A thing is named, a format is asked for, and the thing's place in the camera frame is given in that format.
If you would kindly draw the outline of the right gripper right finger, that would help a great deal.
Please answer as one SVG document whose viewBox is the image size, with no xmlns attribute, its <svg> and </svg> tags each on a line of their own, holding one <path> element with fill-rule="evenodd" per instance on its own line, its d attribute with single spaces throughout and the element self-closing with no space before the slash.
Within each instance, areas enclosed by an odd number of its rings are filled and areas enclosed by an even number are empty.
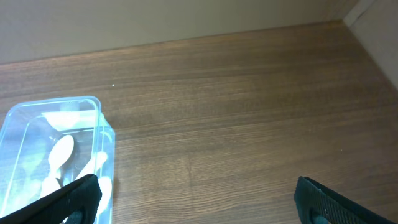
<svg viewBox="0 0 398 224">
<path fill-rule="evenodd" d="M 298 178 L 294 201 L 304 224 L 394 224 L 309 177 Z"/>
</svg>

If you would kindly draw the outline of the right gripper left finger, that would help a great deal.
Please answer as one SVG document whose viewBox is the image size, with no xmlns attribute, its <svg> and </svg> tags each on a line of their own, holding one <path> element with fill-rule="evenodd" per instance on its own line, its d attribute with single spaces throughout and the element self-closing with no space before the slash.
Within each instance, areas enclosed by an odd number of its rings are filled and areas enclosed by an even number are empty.
<svg viewBox="0 0 398 224">
<path fill-rule="evenodd" d="M 3 218 L 1 224 L 93 224 L 102 198 L 98 178 L 94 174 L 56 190 L 36 202 Z"/>
</svg>

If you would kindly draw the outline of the white spoon with long handle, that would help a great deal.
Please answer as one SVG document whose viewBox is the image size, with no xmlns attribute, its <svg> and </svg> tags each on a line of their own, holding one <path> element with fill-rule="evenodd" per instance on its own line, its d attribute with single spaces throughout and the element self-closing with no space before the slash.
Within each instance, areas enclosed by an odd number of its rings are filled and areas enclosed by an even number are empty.
<svg viewBox="0 0 398 224">
<path fill-rule="evenodd" d="M 99 201 L 96 217 L 100 216 L 107 209 L 113 192 L 113 185 L 110 177 L 108 176 L 100 177 L 98 179 L 98 183 L 102 193 L 102 197 L 101 200 Z"/>
</svg>

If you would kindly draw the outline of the yellow plastic spoon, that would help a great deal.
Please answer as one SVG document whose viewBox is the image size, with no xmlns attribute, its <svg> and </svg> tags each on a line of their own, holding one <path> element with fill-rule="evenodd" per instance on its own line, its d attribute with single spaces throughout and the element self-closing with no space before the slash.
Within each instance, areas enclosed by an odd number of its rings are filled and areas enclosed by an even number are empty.
<svg viewBox="0 0 398 224">
<path fill-rule="evenodd" d="M 108 159 L 108 155 L 105 152 L 96 153 L 75 177 L 76 180 L 82 178 L 87 174 L 95 174 L 99 169 L 102 168 L 103 164 Z"/>
</svg>

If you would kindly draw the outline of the white plastic spoon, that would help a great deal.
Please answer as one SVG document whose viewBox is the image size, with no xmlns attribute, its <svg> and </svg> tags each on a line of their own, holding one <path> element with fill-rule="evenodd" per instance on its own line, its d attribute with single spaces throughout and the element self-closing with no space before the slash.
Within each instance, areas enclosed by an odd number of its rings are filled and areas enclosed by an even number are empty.
<svg viewBox="0 0 398 224">
<path fill-rule="evenodd" d="M 73 148 L 74 139 L 69 134 L 55 143 L 48 156 L 49 174 L 42 182 L 39 198 L 43 198 L 62 187 L 62 166 L 69 160 Z"/>
</svg>

